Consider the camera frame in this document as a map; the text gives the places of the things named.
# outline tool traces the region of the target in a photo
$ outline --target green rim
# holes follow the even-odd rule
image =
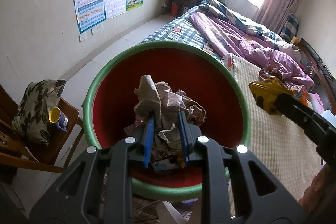
[[[88,145],[93,145],[101,149],[101,146],[98,143],[97,136],[95,134],[95,130],[93,129],[93,122],[92,122],[93,101],[100,83],[104,80],[105,76],[110,72],[110,70],[121,61],[125,60],[126,58],[136,53],[150,50],[153,48],[177,48],[194,53],[210,62],[226,77],[226,79],[229,81],[238,97],[238,101],[241,107],[241,113],[243,115],[243,138],[240,144],[249,146],[251,139],[250,114],[245,97],[238,83],[233,78],[231,73],[217,59],[215,59],[207,52],[194,46],[184,44],[182,42],[173,42],[173,41],[155,41],[133,46],[128,50],[125,50],[124,52],[117,55],[100,70],[100,72],[93,80],[83,104],[84,134]],[[229,173],[227,169],[226,169],[226,177],[229,179]],[[135,178],[132,178],[132,190],[134,193],[141,195],[145,198],[181,201],[200,197],[202,194],[202,184],[198,184],[191,187],[168,188],[168,187],[154,186],[148,183],[144,183]]]

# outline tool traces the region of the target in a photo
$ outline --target trash can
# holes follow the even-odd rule
[[[93,80],[84,102],[86,141],[98,148],[113,146],[134,122],[142,75],[165,81],[207,112],[200,129],[220,145],[249,145],[250,116],[243,93],[230,72],[213,56],[181,42],[147,42],[113,58]],[[132,169],[133,192],[145,198],[180,201],[201,196],[202,171],[187,167],[171,175]]]

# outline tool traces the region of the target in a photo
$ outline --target wooden chair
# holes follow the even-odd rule
[[[25,169],[62,173],[65,168],[68,167],[71,157],[83,136],[84,130],[83,120],[78,116],[79,110],[77,108],[70,105],[63,98],[60,99],[58,107],[68,118],[68,124],[66,126],[67,132],[55,129],[51,134],[49,147],[44,147],[29,141],[24,142],[7,122],[0,119],[0,148],[12,152],[19,152],[28,158],[28,160],[26,160],[0,152],[0,164]],[[64,166],[54,166],[57,156],[70,136],[75,124],[78,124],[82,129],[73,143]]]

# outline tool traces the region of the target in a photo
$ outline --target baseboard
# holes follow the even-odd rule
[[[111,46],[114,42],[118,41],[120,38],[127,35],[129,32],[135,30],[136,28],[140,27],[141,25],[149,22],[150,20],[156,18],[158,15],[147,17],[143,20],[140,20],[137,24],[129,27],[128,29],[124,30],[123,32],[118,33],[116,36],[112,37],[111,39],[107,40],[103,44],[101,44],[98,48],[95,48],[91,53],[89,53],[85,58],[81,61],[77,62],[70,70],[68,70],[65,74],[63,74],[60,79],[65,79],[68,81],[72,76],[74,76],[82,67],[84,67],[88,62],[90,62],[93,58],[95,58],[98,54],[102,51],[107,49]]]

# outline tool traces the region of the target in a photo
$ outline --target tile floor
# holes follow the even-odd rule
[[[159,16],[128,33],[118,41],[114,42],[111,46],[98,54],[79,72],[77,72],[67,81],[62,97],[74,107],[78,108],[80,110],[79,116],[82,117],[83,100],[85,99],[87,90],[89,89],[91,82],[101,70],[101,68],[116,55],[132,47],[133,45],[140,43],[148,35],[155,32],[157,29],[161,28],[163,25],[172,20],[173,17],[171,16]],[[76,139],[79,131],[80,127],[76,125],[64,147],[61,149],[56,160],[56,165],[63,166],[65,159],[68,156],[70,146]],[[87,143],[85,141],[85,138],[83,137],[80,140],[71,161],[77,158],[86,147]],[[29,215],[29,212],[33,205],[49,188],[49,186],[57,179],[58,176],[59,174],[57,173],[18,168],[17,174],[13,179],[11,187],[19,196],[22,205],[24,206],[26,216]]]

